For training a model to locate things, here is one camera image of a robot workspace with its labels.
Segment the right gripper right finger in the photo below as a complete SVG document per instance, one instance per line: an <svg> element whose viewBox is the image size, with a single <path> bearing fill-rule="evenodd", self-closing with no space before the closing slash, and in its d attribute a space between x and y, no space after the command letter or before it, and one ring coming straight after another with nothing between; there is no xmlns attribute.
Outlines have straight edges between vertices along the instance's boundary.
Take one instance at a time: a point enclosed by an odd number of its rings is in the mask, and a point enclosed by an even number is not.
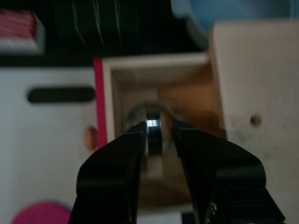
<svg viewBox="0 0 299 224"><path fill-rule="evenodd" d="M172 120L172 140L196 224L286 224L256 156L178 119Z"/></svg>

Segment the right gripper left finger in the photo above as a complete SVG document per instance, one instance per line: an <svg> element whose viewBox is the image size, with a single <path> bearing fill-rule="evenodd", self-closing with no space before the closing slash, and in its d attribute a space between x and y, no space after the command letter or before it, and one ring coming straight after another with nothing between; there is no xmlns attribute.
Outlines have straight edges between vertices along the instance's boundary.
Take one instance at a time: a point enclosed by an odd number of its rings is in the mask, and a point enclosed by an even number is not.
<svg viewBox="0 0 299 224"><path fill-rule="evenodd" d="M79 168L68 224L136 224L146 133L146 122L140 122Z"/></svg>

